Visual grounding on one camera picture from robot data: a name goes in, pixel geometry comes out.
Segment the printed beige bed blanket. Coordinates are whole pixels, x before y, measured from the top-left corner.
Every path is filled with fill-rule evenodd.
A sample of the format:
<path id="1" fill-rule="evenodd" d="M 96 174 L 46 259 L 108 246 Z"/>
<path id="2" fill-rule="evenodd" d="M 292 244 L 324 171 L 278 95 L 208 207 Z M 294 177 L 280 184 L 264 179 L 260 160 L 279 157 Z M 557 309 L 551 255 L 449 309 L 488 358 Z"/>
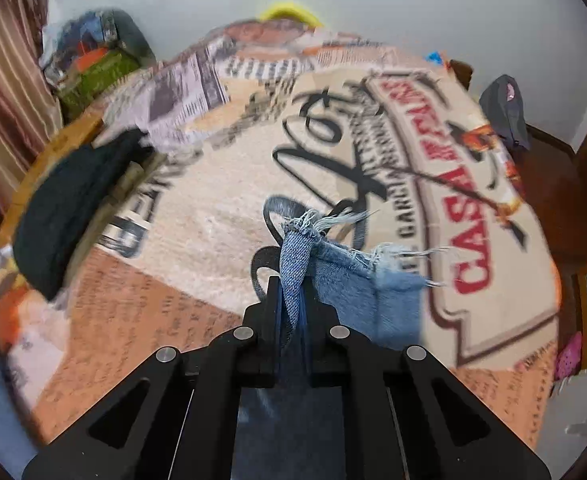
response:
<path id="1" fill-rule="evenodd" d="M 15 384 L 52 440 L 163 344 L 237 324 L 277 268 L 286 219 L 363 212 L 328 236 L 433 281 L 419 340 L 528 444 L 539 437 L 559 278 L 513 159 L 447 67 L 351 35 L 228 26 L 121 79 L 50 162 L 172 124 L 162 164 L 88 237 L 62 296 L 32 284 Z"/>

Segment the dark grey backpack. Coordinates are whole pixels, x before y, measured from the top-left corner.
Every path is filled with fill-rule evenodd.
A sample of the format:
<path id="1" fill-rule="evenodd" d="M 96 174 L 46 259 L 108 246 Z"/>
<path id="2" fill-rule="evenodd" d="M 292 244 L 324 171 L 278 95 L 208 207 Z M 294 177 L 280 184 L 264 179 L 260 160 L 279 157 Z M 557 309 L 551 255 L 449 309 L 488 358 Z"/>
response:
<path id="1" fill-rule="evenodd" d="M 493 80 L 481 93 L 479 103 L 493 130 L 510 151 L 531 148 L 522 94 L 515 78 L 504 74 Z"/>

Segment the yellow curved pillow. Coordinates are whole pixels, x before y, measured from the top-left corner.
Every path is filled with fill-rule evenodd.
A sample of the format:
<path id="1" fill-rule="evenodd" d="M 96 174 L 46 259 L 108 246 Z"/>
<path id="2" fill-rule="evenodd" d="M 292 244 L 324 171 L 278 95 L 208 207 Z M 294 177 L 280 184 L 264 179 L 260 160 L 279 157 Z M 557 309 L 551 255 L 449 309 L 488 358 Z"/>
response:
<path id="1" fill-rule="evenodd" d="M 310 10 L 295 1 L 277 1 L 259 15 L 260 21 L 290 20 L 309 27 L 323 27 L 323 22 Z"/>

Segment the wooden headboard panel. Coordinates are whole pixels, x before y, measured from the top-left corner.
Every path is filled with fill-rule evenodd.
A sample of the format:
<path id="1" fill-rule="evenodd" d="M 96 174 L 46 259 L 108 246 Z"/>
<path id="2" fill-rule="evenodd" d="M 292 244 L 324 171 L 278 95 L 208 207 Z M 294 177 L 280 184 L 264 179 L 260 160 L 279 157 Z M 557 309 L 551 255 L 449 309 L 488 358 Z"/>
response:
<path id="1" fill-rule="evenodd" d="M 91 143 L 100 133 L 102 127 L 103 112 L 101 110 L 86 110 L 51 138 L 13 195 L 0 226 L 0 248 L 13 243 L 20 217 L 34 191 L 40 185 L 40 181 L 69 153 L 84 144 Z"/>

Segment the black folded garment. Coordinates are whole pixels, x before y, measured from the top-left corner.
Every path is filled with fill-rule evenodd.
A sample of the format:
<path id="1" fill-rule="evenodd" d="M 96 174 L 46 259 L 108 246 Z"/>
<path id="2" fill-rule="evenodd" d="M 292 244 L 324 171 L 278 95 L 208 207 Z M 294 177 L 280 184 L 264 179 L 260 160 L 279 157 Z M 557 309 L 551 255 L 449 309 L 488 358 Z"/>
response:
<path id="1" fill-rule="evenodd" d="M 19 272 L 46 300 L 64 286 L 68 264 L 100 205 L 132 162 L 152 154 L 141 144 L 143 136 L 131 129 L 97 148 L 76 148 L 31 196 L 16 227 L 13 254 Z"/>

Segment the pile of clothes and bags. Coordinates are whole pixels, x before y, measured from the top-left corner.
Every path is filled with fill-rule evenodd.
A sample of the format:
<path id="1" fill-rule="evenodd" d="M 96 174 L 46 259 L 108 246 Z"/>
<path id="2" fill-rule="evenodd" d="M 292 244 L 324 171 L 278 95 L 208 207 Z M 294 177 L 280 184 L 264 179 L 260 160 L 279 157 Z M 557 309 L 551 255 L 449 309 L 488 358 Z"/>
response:
<path id="1" fill-rule="evenodd" d="M 72 122 L 122 77 L 156 63 L 156 55 L 126 11 L 89 10 L 42 32 L 39 66 Z"/>

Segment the striped pink curtain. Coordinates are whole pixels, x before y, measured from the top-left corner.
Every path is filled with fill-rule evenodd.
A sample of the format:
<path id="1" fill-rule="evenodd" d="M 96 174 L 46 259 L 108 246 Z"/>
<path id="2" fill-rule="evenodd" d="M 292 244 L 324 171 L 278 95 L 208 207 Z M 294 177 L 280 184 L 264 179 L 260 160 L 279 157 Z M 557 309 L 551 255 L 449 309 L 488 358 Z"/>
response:
<path id="1" fill-rule="evenodd" d="M 62 128 L 39 66 L 48 0 L 0 0 L 0 225 L 18 184 Z"/>

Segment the blue denim jeans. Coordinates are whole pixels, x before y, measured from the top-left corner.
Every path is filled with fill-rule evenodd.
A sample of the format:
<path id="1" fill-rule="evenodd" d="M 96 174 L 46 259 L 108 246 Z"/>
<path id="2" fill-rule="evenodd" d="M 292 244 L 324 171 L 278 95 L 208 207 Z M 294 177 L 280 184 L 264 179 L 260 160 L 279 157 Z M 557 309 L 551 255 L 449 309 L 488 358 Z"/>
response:
<path id="1" fill-rule="evenodd" d="M 339 322 L 379 346 L 401 350 L 421 341 L 423 290 L 435 284 L 405 266 L 429 252 L 382 243 L 370 252 L 343 246 L 323 230 L 338 223 L 311 209 L 283 226 L 280 281 L 286 318 L 277 384 L 240 399 L 234 479 L 342 479 L 341 393 L 313 388 L 303 370 L 302 283 L 334 307 Z"/>

